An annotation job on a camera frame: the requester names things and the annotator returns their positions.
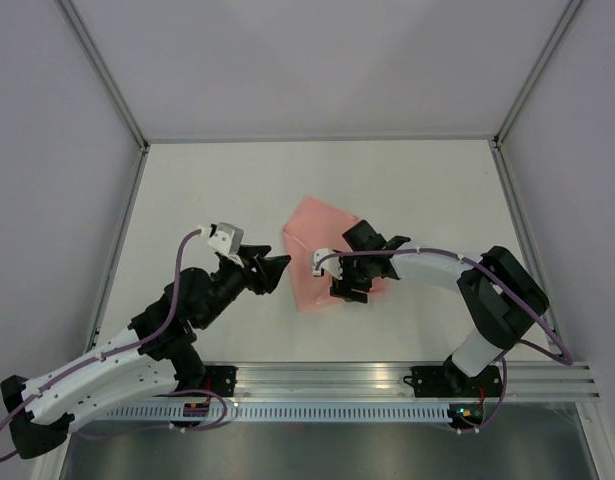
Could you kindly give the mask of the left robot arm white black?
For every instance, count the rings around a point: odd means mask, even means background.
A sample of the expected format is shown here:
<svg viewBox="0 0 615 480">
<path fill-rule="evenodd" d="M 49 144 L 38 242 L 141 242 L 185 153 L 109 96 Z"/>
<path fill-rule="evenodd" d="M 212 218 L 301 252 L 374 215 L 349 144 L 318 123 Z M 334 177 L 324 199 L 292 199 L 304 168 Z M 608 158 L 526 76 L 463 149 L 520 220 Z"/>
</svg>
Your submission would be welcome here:
<svg viewBox="0 0 615 480">
<path fill-rule="evenodd" d="M 234 259 L 218 258 L 212 273 L 175 268 L 162 296 L 107 342 L 33 379 L 13 375 L 0 384 L 14 455 L 32 459 L 119 406 L 154 396 L 210 395 L 206 367 L 194 344 L 244 291 L 272 293 L 291 262 L 268 245 L 245 245 Z"/>
</svg>

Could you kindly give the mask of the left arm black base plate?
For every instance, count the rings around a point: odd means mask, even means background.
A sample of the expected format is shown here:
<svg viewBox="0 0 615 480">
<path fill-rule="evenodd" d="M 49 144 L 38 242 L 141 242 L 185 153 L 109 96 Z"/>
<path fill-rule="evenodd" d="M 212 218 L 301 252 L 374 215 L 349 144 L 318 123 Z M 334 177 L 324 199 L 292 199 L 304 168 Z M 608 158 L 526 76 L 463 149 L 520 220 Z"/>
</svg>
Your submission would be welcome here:
<svg viewBox="0 0 615 480">
<path fill-rule="evenodd" d="M 209 390 L 223 398 L 231 398 L 237 384 L 237 372 L 238 368 L 234 365 L 206 365 L 204 374 L 193 379 L 189 389 Z"/>
</svg>

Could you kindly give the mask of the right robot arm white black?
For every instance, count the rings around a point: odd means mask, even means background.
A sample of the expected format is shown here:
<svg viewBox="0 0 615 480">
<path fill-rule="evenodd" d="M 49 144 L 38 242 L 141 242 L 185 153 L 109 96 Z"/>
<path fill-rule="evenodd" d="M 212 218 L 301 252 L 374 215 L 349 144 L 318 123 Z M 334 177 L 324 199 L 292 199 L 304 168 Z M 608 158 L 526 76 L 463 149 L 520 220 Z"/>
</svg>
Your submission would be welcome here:
<svg viewBox="0 0 615 480">
<path fill-rule="evenodd" d="M 549 308 L 547 295 L 502 246 L 461 256 L 407 236 L 385 239 L 365 220 L 342 235 L 349 249 L 320 249 L 312 274 L 331 277 L 330 294 L 365 304 L 375 280 L 417 281 L 458 293 L 473 322 L 466 339 L 439 367 L 414 367 L 407 383 L 417 397 L 497 396 L 493 363 L 515 347 Z"/>
</svg>

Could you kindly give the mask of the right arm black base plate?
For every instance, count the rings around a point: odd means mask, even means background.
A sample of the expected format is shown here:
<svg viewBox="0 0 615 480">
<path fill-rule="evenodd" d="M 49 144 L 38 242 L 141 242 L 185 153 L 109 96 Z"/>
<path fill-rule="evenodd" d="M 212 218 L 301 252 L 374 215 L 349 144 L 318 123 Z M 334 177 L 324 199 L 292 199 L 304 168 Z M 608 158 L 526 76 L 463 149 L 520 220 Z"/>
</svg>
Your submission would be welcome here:
<svg viewBox="0 0 615 480">
<path fill-rule="evenodd" d="M 414 365 L 402 377 L 413 389 L 416 398 L 481 399 L 498 398 L 503 380 L 500 370 L 487 366 L 475 377 L 468 377 L 457 369 L 445 366 Z"/>
</svg>

